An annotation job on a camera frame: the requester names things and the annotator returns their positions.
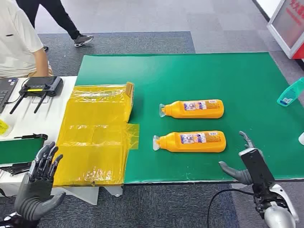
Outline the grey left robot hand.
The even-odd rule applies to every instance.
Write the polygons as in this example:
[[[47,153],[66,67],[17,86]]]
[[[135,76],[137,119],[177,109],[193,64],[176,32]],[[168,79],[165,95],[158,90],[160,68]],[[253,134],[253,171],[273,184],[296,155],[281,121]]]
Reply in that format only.
[[[54,142],[40,149],[26,173],[14,202],[15,211],[29,221],[36,221],[59,205],[66,197],[63,191],[51,196],[54,176],[63,157],[62,154],[53,161],[58,151]]]

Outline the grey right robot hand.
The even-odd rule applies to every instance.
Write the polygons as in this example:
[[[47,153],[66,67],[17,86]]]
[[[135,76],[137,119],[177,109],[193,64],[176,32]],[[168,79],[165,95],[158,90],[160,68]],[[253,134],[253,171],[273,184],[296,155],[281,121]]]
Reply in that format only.
[[[242,136],[244,140],[246,141],[244,145],[245,152],[249,152],[252,148],[256,149],[253,142],[251,139],[250,139],[249,136],[247,136],[245,132],[239,131],[239,135]],[[224,173],[231,176],[241,184],[251,185],[253,183],[248,169],[239,171],[229,167],[224,161],[220,161],[218,164]]]

